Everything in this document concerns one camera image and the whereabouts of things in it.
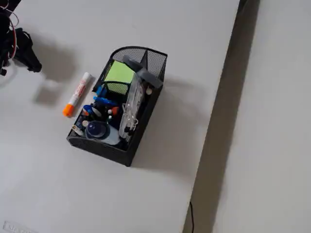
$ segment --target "black mesh desk organizer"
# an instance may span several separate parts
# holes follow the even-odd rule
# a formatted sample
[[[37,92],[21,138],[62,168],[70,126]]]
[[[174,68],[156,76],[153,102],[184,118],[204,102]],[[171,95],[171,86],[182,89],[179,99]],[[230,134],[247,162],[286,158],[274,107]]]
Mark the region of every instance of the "black mesh desk organizer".
[[[167,54],[149,48],[130,46],[120,48],[111,54],[100,78],[94,85],[94,92],[96,92],[97,88],[104,83],[106,75],[108,74],[114,60],[122,62],[122,59],[125,55],[141,63],[150,73],[154,74],[161,81],[164,81]],[[122,83],[120,83],[120,85],[120,88],[127,88]],[[131,137],[131,140],[128,143],[120,143],[116,146],[111,146],[96,139],[80,137],[73,130],[69,132],[67,140],[74,147],[89,151],[125,166],[130,166],[161,90],[162,87],[158,89],[155,88],[151,95],[146,95],[145,100],[141,104],[138,112],[137,119],[139,123],[136,127],[136,130],[134,131],[133,136]],[[119,101],[126,102],[126,98],[119,98]],[[77,117],[75,124],[78,121],[81,113],[82,111]]]

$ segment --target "sticky note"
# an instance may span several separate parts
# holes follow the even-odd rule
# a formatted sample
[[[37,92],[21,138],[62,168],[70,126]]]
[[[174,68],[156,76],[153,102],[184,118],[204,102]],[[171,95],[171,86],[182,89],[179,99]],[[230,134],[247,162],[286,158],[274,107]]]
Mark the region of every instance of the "sticky note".
[[[133,75],[134,71],[126,64],[114,61],[104,81],[131,83]]]

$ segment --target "pen cap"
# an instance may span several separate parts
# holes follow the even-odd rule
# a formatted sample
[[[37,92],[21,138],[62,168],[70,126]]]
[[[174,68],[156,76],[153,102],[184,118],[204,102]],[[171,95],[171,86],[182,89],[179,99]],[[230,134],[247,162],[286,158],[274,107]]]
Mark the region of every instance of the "pen cap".
[[[74,106],[71,105],[71,104],[66,104],[66,107],[64,108],[63,110],[63,114],[64,116],[66,117],[71,117],[72,113],[73,113],[73,109],[74,109]]]

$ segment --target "paper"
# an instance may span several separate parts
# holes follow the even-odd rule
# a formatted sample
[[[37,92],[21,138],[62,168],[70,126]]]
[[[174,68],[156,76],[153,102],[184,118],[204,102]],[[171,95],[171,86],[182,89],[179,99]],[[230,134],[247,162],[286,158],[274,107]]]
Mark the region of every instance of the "paper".
[[[134,71],[126,64],[114,61],[104,81],[131,83],[133,75]]]

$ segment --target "white table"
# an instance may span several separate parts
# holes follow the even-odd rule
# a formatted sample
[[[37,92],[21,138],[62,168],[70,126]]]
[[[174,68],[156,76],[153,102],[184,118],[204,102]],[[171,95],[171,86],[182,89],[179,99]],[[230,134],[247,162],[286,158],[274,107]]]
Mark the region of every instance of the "white table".
[[[260,2],[217,233],[311,230],[310,9]]]
[[[22,2],[19,26],[43,71],[11,66],[0,77],[0,224],[38,233],[181,232],[238,2]],[[126,45],[169,55],[131,168],[70,146],[74,119],[62,115],[83,73],[98,77]]]

